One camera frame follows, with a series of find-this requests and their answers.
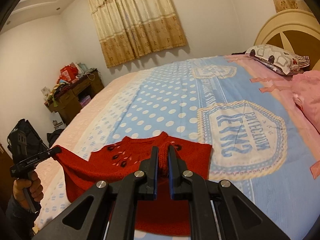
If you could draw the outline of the left forearm dark sleeve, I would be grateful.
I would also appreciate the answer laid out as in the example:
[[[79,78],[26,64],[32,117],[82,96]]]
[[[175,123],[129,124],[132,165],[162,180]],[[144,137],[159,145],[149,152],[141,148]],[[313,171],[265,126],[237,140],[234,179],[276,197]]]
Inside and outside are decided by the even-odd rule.
[[[33,227],[35,226],[35,220],[39,214],[39,212],[32,213],[21,207],[13,195],[10,197],[5,213],[11,228],[17,233],[20,239],[33,238],[35,235]]]

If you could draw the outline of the person's left hand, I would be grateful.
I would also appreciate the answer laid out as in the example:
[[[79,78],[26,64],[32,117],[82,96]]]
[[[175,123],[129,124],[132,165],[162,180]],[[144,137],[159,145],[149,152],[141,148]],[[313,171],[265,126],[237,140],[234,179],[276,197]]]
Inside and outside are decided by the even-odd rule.
[[[43,197],[43,186],[41,185],[41,180],[38,174],[33,171],[30,174],[31,180],[19,178],[14,181],[13,185],[13,197],[25,210],[30,210],[30,205],[28,204],[27,197],[24,194],[24,189],[27,189],[35,202],[40,202]]]

